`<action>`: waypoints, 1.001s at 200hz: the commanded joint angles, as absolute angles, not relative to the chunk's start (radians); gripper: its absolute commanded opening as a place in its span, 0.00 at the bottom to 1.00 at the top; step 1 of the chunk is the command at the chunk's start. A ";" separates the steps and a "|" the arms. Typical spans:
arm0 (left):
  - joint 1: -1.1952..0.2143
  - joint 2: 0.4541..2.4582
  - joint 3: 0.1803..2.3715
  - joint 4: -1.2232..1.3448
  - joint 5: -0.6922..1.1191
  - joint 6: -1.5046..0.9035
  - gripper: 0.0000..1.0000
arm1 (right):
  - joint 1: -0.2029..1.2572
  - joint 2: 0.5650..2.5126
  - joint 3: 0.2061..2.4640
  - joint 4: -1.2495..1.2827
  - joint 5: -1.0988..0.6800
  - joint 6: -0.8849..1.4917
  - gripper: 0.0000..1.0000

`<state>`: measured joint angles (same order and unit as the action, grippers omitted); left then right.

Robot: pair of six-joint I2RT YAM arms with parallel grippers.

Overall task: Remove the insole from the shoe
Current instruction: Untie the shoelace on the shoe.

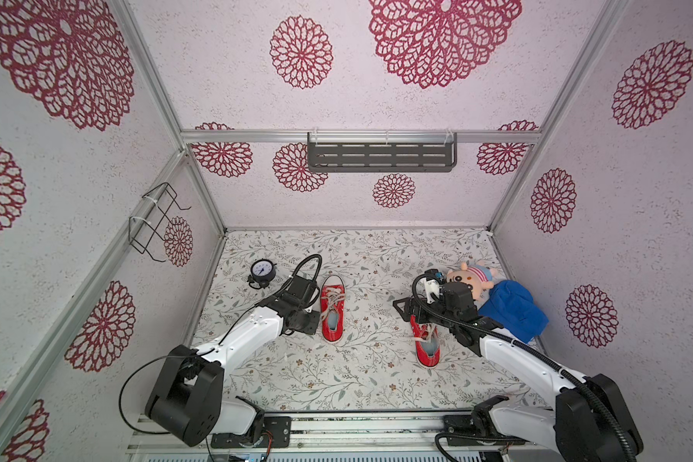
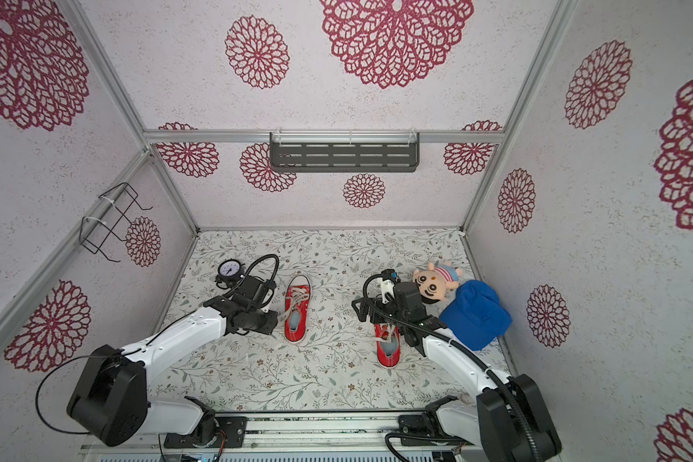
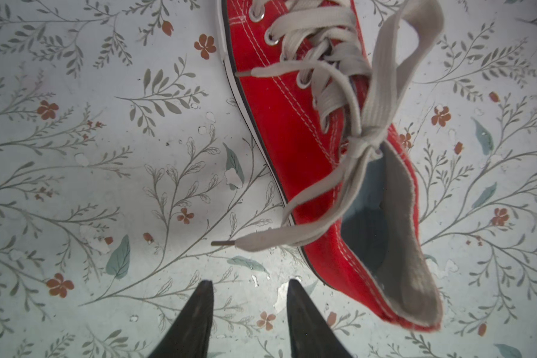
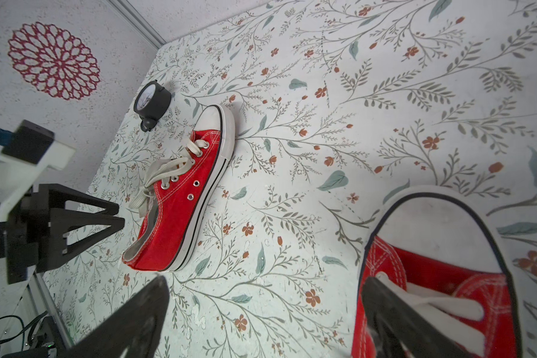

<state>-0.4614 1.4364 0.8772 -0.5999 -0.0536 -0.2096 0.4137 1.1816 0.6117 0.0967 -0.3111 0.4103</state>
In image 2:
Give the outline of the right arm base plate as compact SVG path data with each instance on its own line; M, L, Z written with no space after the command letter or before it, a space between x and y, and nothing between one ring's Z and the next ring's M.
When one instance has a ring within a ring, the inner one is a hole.
M400 433L402 446L461 445L465 443L465 440L459 437L448 435L429 413L398 416L398 433Z

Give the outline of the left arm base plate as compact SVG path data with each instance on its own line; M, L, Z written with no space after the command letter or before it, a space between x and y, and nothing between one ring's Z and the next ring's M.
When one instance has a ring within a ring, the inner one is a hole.
M163 442L166 450L224 448L238 449L244 444L246 417L215 417L205 419L192 434L169 433Z

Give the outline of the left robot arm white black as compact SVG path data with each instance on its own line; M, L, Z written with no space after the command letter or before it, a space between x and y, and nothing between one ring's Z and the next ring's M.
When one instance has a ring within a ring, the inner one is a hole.
M148 384L174 363L229 334L270 335L278 315L271 311L273 279L244 277L228 293L160 332L122 348L101 346L82 356L85 366L67 403L67 416L108 447L137 434L192 435L206 444L215 432L214 411L196 398L150 398Z

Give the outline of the red canvas sneaker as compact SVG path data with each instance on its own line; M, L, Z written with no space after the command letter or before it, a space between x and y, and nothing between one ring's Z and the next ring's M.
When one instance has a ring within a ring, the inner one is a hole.
M308 277L295 276L289 284L285 298L285 338L291 343L298 343L305 337L311 296L312 289Z
M377 361L384 368L394 368L400 362L400 333L398 327L381 323L375 325Z

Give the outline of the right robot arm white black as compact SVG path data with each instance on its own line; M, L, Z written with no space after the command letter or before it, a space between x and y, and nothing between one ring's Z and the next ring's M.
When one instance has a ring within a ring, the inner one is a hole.
M421 356L440 366L470 396L448 396L429 404L418 417L402 416L400 428L385 436L390 445L468 444L490 461L548 461L562 452L562 442L537 384L528 375L508 375L480 359L443 321L430 315L411 282L386 275L377 296L352 302L359 321L391 325Z

